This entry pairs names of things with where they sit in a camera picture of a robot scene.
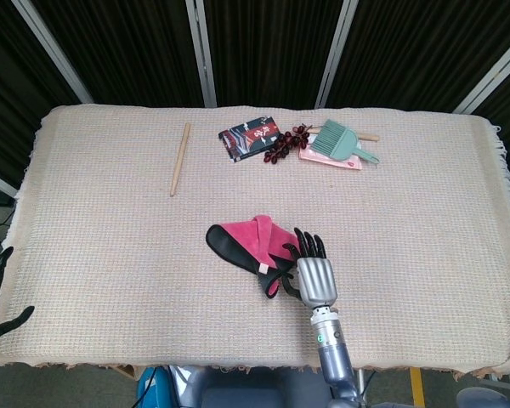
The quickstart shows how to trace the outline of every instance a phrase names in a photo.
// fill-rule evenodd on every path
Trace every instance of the floor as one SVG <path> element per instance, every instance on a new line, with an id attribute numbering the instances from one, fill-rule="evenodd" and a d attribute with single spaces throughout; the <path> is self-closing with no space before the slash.
<path id="1" fill-rule="evenodd" d="M 0 223 L 11 211 L 0 207 Z M 7 229 L 0 226 L 0 240 Z M 479 386 L 476 378 L 465 376 L 456 382 L 448 372 L 423 371 L 422 380 L 425 403 L 430 408 L 453 407 L 459 390 Z M 510 399 L 510 390 L 496 389 Z M 67 370 L 58 365 L 33 368 L 23 364 L 0 367 L 0 407 L 129 407 L 136 400 L 135 394 L 135 381 L 104 368 L 81 365 Z M 367 395 L 371 404 L 412 404 L 409 372 L 377 373 Z"/>

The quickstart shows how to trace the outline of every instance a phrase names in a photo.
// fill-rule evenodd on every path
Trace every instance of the wooden stick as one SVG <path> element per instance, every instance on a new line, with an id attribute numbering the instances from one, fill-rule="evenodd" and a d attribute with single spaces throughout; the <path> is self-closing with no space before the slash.
<path id="1" fill-rule="evenodd" d="M 178 185 L 179 172 L 181 171 L 181 165 L 184 162 L 185 147 L 187 146 L 187 139 L 190 133 L 190 123 L 185 123 L 184 137 L 181 139 L 181 145 L 179 146 L 178 158 L 176 159 L 176 167 L 173 169 L 172 187 L 170 187 L 170 196 L 174 197 L 176 194 L 176 186 Z"/>
<path id="2" fill-rule="evenodd" d="M 321 127 L 311 127 L 308 129 L 308 133 L 317 134 L 321 131 Z M 369 140 L 371 142 L 378 142 L 380 137 L 377 134 L 372 133 L 356 133 L 359 140 Z"/>

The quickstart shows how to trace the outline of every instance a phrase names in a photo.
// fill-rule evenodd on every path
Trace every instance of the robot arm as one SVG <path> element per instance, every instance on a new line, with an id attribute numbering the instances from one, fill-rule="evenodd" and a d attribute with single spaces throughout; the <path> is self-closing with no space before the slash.
<path id="1" fill-rule="evenodd" d="M 356 385 L 354 370 L 349 360 L 340 320 L 331 306 L 337 299 L 331 262 L 326 258 L 323 241 L 317 235 L 302 233 L 295 229 L 299 250 L 291 244 L 287 248 L 297 261 L 298 290 L 291 286 L 288 276 L 282 278 L 287 293 L 299 298 L 312 309 L 310 319 L 314 328 L 314 339 L 318 346 L 321 370 L 325 381 L 335 390 L 329 408 L 352 408 L 361 404 L 362 396 Z"/>

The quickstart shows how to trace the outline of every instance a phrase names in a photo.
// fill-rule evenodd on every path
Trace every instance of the oven mitt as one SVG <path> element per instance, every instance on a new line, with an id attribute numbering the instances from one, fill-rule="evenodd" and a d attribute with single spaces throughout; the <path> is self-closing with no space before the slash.
<path id="1" fill-rule="evenodd" d="M 212 225 L 206 243 L 225 261 L 257 275 L 266 296 L 273 298 L 280 278 L 295 264 L 283 245 L 298 246 L 298 239 L 269 216 L 258 215 L 243 223 Z"/>

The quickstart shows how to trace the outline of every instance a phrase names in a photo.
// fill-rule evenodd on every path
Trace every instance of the beige tablecloth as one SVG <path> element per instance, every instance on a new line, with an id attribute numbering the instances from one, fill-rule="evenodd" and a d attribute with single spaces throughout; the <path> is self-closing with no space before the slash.
<path id="1" fill-rule="evenodd" d="M 231 163 L 219 131 L 327 118 L 382 137 L 360 171 Z M 169 196 L 184 124 L 193 124 Z M 0 364 L 318 366 L 310 312 L 217 257 L 211 224 L 268 214 L 319 233 L 355 366 L 510 372 L 510 182 L 476 116 L 382 109 L 79 105 L 42 121 L 5 245 Z"/>

